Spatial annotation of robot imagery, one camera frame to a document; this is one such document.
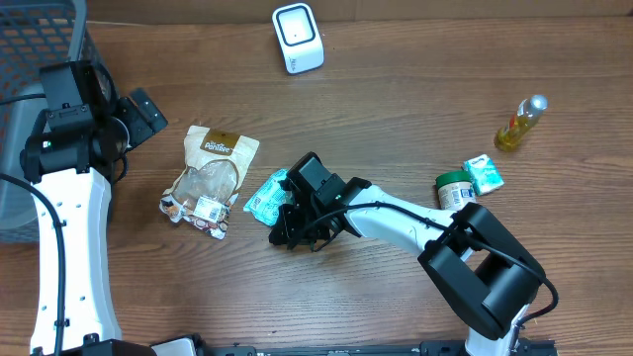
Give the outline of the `teal Kleenex tissue pack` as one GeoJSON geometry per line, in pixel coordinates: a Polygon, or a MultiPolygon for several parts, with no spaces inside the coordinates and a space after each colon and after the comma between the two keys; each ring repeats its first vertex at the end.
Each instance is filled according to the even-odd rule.
{"type": "Polygon", "coordinates": [[[463,169],[470,175],[475,193],[478,196],[487,195],[504,185],[504,181],[492,159],[481,154],[466,160],[463,169]]]}

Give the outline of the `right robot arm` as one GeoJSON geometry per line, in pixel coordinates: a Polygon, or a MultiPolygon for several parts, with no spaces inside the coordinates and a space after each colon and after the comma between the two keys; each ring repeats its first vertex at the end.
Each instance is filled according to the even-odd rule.
{"type": "Polygon", "coordinates": [[[466,354],[518,352],[520,329],[545,272],[488,209],[477,203],[457,212],[425,208],[358,177],[343,181],[313,152],[280,185],[292,201],[279,209],[271,244],[318,251],[343,231],[382,239],[413,255],[468,325],[466,354]]]}

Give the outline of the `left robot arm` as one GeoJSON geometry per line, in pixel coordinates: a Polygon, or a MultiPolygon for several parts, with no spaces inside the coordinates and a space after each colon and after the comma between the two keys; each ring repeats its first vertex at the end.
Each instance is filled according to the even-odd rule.
{"type": "Polygon", "coordinates": [[[107,224],[118,165],[167,127],[148,95],[115,90],[89,60],[40,71],[47,106],[21,153],[39,224],[39,309],[34,355],[117,355],[126,350],[110,288],[107,224]]]}

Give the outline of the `green lid jar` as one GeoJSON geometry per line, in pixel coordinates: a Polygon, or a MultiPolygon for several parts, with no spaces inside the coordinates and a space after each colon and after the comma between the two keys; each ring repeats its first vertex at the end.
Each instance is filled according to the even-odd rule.
{"type": "Polygon", "coordinates": [[[460,211],[468,203],[476,203],[476,194],[470,175],[464,170],[439,175],[435,186],[442,210],[460,211]]]}

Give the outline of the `silver capped amber bottle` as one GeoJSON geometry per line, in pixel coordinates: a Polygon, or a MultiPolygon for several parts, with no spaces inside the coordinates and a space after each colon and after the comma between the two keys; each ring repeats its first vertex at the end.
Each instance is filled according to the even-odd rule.
{"type": "Polygon", "coordinates": [[[536,126],[548,108],[548,100],[543,95],[533,95],[524,99],[509,122],[501,127],[495,136],[495,145],[502,151],[514,151],[523,137],[536,126]]]}

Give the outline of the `teal snack packet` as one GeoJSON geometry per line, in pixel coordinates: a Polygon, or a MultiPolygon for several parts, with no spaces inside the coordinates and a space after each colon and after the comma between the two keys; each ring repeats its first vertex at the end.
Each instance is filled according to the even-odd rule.
{"type": "Polygon", "coordinates": [[[279,217],[279,208],[284,204],[293,203],[291,193],[281,186],[281,182],[287,178],[287,173],[287,169],[280,169],[272,174],[247,201],[243,210],[252,213],[261,223],[273,226],[279,217]]]}

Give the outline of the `beige brown snack packet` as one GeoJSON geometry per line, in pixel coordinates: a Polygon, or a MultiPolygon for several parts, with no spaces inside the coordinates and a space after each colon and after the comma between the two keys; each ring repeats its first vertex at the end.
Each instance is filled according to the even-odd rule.
{"type": "Polygon", "coordinates": [[[159,209],[173,223],[225,238],[230,210],[259,145],[245,135],[190,127],[184,138],[185,169],[163,192],[159,209]]]}

